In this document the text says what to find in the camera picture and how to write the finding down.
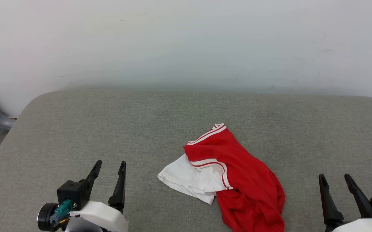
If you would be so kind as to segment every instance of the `robotic arm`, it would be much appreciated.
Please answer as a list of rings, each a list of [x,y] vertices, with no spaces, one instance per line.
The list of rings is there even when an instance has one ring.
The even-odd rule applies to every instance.
[[[37,216],[41,231],[54,232],[127,232],[128,221],[123,216],[126,190],[126,162],[121,162],[118,181],[108,204],[90,201],[94,180],[98,177],[98,160],[86,179],[66,181],[57,189],[58,204],[47,203]]]
[[[339,212],[329,193],[329,185],[323,174],[319,175],[320,198],[322,201],[325,232],[372,232],[372,198],[368,200],[351,175],[345,174],[349,192],[354,196],[361,214],[361,219],[344,222],[344,216]]]

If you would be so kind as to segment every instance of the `striped trim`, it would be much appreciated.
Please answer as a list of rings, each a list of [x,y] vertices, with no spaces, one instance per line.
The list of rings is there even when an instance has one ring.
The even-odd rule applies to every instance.
[[[187,142],[187,145],[193,145],[193,144],[196,144],[200,141],[203,141],[203,140],[207,139],[208,137],[210,137],[211,135],[215,135],[217,133],[222,132],[224,129],[226,129],[226,126],[225,126],[224,123],[215,124],[210,131],[208,131],[205,134],[203,134],[202,136],[198,137],[195,141]]]
[[[193,161],[190,163],[192,163],[193,167],[196,167],[199,169],[210,167],[213,165],[220,165],[223,168],[223,174],[222,174],[223,186],[226,189],[233,189],[233,187],[230,186],[229,184],[229,180],[227,179],[227,166],[225,163],[219,162],[216,159],[205,159],[205,160],[200,160],[200,161]]]

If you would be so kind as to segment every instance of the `scuff mark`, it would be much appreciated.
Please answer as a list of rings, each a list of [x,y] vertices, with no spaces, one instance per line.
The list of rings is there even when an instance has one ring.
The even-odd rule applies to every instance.
[[[331,49],[322,49],[322,50],[320,51],[320,53],[331,53],[331,52],[332,52]]]

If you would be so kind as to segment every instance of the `red stripe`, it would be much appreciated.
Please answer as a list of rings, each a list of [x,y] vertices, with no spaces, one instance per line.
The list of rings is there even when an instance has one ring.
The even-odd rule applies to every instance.
[[[188,144],[189,143],[195,143],[195,142],[197,142],[199,139],[201,139],[202,137],[204,137],[204,136],[206,136],[206,135],[210,135],[211,133],[213,133],[213,132],[215,132],[215,131],[218,131],[220,128],[222,128],[222,127],[224,127],[225,125],[223,125],[223,126],[221,126],[221,127],[218,127],[218,128],[216,128],[216,129],[214,129],[214,130],[211,130],[210,131],[210,133],[205,133],[204,135],[202,135],[202,136],[200,136],[200,137],[198,137],[195,141],[190,141],[190,142],[188,142]]]
[[[205,166],[205,165],[208,165],[208,164],[218,164],[220,165],[222,168],[223,168],[223,175],[225,174],[225,168],[223,167],[223,165],[221,163],[218,163],[218,162],[209,162],[209,163],[205,163],[205,164],[201,164],[201,165],[193,165],[193,167],[201,167],[201,166]],[[223,175],[222,175],[222,182],[223,182],[223,186],[225,188],[228,188],[226,187],[226,184],[225,184],[225,180],[223,179]]]

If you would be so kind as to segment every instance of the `white backdrop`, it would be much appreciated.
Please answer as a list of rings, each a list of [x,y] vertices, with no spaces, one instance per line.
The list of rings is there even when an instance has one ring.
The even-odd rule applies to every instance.
[[[0,0],[0,107],[73,87],[372,96],[372,1]]]

